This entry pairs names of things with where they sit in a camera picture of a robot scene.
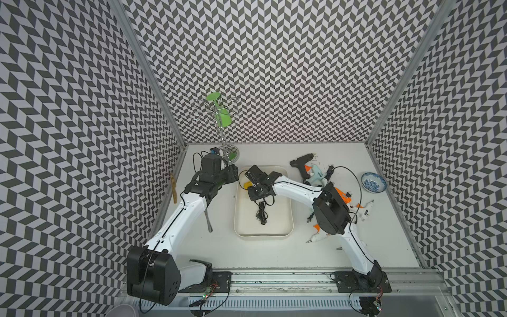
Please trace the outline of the metal spoon on table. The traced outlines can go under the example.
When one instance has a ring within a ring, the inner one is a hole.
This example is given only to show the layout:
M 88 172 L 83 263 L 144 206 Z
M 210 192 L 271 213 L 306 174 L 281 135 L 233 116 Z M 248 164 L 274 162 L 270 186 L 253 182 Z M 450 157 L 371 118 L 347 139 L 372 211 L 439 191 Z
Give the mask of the metal spoon on table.
M 208 232 L 213 232 L 213 226 L 211 224 L 211 221 L 210 221 L 210 218 L 209 218 L 209 213 L 208 213 L 207 209 L 204 211 L 204 214 L 205 214 L 205 219 L 206 219 L 206 222 L 207 222 L 207 230 L 208 230 Z

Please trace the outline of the orange hot glue gun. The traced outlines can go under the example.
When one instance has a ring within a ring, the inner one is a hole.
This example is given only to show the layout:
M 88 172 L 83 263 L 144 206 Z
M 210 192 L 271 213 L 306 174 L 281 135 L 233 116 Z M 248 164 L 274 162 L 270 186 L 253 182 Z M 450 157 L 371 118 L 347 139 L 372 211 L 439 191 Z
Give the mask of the orange hot glue gun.
M 352 198 L 351 198 L 351 195 L 350 193 L 344 193 L 342 192 L 340 189 L 338 188 L 335 188 L 338 192 L 338 194 L 340 195 L 341 199 L 346 203 L 346 204 L 350 204 L 352 202 Z

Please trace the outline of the cream plastic storage box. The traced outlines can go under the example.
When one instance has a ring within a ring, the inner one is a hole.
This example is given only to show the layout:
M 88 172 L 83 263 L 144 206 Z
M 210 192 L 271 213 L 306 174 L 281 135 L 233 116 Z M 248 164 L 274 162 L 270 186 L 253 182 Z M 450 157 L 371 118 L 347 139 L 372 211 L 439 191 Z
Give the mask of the cream plastic storage box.
M 236 191 L 234 231 L 244 240 L 285 239 L 294 230 L 291 201 L 276 195 L 253 202 L 243 185 L 247 166 L 239 170 L 239 185 Z

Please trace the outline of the black hot glue gun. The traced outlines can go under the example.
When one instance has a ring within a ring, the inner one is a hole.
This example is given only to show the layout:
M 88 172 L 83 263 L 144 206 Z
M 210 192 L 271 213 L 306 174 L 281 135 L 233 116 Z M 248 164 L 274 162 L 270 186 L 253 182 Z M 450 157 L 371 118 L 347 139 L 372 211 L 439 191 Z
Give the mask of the black hot glue gun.
M 310 167 L 307 167 L 307 164 L 312 161 L 314 158 L 313 153 L 309 153 L 306 155 L 303 155 L 302 157 L 298 157 L 290 162 L 290 166 L 293 168 L 298 169 L 299 173 L 301 174 L 301 177 L 303 180 L 307 180 L 310 178 L 309 171 L 311 170 Z

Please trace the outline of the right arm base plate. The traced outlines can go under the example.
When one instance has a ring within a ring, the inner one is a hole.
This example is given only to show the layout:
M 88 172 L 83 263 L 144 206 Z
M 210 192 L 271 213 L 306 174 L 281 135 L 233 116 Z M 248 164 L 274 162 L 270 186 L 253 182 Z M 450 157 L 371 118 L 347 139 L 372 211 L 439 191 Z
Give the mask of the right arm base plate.
M 392 286 L 385 272 L 363 275 L 355 271 L 333 272 L 331 277 L 339 293 L 391 293 Z

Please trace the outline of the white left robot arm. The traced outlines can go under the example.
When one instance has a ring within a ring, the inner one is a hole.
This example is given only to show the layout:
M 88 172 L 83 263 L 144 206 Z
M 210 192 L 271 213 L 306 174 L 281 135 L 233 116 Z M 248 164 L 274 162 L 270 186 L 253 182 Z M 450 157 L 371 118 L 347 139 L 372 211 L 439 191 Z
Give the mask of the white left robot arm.
M 180 194 L 182 201 L 161 229 L 145 243 L 129 249 L 126 260 L 127 292 L 132 297 L 169 305 L 178 292 L 194 285 L 208 287 L 212 264 L 190 260 L 186 267 L 176 263 L 178 249 L 191 226 L 218 191 L 238 181 L 238 167 L 217 154 L 205 155 L 201 168 Z

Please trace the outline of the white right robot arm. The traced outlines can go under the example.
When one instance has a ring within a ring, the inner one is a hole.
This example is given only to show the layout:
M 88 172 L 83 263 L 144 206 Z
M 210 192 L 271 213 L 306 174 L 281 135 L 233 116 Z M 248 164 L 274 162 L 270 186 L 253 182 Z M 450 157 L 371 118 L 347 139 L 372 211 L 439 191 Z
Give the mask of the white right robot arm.
M 267 174 L 256 165 L 245 176 L 252 183 L 247 191 L 254 202 L 279 195 L 311 207 L 320 229 L 339 239 L 361 288 L 377 288 L 384 281 L 380 264 L 360 241 L 355 220 L 332 183 L 323 188 L 310 186 L 277 172 Z

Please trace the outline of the white glue gun orange trigger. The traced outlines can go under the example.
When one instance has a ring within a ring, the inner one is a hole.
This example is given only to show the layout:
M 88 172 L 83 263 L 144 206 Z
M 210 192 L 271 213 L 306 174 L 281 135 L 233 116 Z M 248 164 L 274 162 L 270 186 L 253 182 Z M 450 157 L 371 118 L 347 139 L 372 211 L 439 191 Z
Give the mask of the white glue gun orange trigger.
M 317 230 L 317 232 L 314 235 L 312 235 L 309 240 L 306 241 L 307 244 L 317 243 L 319 241 L 326 239 L 329 236 L 329 234 L 324 230 L 322 230 L 319 225 L 314 225 L 313 227 L 315 228 L 315 230 Z

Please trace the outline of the mint green glue gun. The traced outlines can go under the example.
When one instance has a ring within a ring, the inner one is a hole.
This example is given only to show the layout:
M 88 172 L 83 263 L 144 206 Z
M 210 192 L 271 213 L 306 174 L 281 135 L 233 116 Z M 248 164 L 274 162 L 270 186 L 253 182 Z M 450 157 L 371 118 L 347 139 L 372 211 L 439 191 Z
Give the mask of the mint green glue gun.
M 303 182 L 307 185 L 314 187 L 325 187 L 328 183 L 326 179 L 326 174 L 322 172 L 322 170 L 317 165 L 305 166 L 307 174 L 310 178 L 304 180 Z

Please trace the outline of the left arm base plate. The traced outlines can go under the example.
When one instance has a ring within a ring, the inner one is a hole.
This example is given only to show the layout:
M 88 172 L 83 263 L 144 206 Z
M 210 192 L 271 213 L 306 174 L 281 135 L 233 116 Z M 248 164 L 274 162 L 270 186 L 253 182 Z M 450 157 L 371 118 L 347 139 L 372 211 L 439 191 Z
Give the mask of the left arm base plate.
M 211 277 L 197 285 L 191 285 L 182 289 L 179 293 L 201 294 L 206 291 L 213 291 L 213 294 L 228 293 L 231 288 L 232 272 L 218 271 L 213 272 Z

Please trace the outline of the white glue gun grey handle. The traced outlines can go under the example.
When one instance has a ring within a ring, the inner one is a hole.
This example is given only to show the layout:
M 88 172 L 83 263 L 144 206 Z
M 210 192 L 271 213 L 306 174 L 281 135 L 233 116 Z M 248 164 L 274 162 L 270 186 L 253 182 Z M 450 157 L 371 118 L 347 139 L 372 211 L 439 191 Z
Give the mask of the white glue gun grey handle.
M 361 206 L 360 203 L 356 205 L 358 209 L 357 215 L 361 221 L 366 221 L 374 209 L 374 200 L 368 202 L 365 206 Z

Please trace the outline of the blue white ceramic bowl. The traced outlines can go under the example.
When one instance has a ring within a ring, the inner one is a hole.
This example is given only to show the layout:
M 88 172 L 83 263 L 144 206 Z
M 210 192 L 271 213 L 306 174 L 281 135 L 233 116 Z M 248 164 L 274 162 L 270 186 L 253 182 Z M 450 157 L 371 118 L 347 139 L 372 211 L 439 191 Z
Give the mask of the blue white ceramic bowl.
M 364 189 L 373 194 L 380 194 L 386 191 L 387 183 L 386 181 L 376 173 L 367 172 L 361 176 L 361 184 Z

